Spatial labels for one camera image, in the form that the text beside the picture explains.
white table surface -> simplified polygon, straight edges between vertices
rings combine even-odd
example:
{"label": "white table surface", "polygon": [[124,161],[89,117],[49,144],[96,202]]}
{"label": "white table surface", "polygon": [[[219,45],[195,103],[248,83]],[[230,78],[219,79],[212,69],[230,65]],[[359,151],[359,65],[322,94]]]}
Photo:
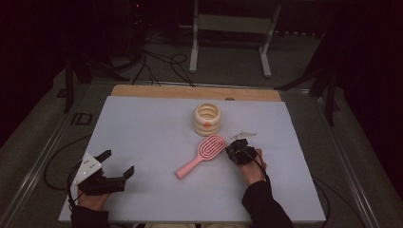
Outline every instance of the white table surface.
{"label": "white table surface", "polygon": [[[135,173],[125,191],[106,203],[110,221],[250,221],[241,204],[245,183],[225,151],[200,163],[183,180],[175,176],[196,157],[204,139],[192,127],[194,108],[202,103],[221,108],[218,134],[227,144],[241,131],[257,133],[249,145],[262,149],[273,196],[293,222],[325,220],[285,103],[111,96],[86,152],[97,156],[112,150],[103,162],[107,177],[120,177],[131,165]],[[59,220],[70,221],[67,202]]]}

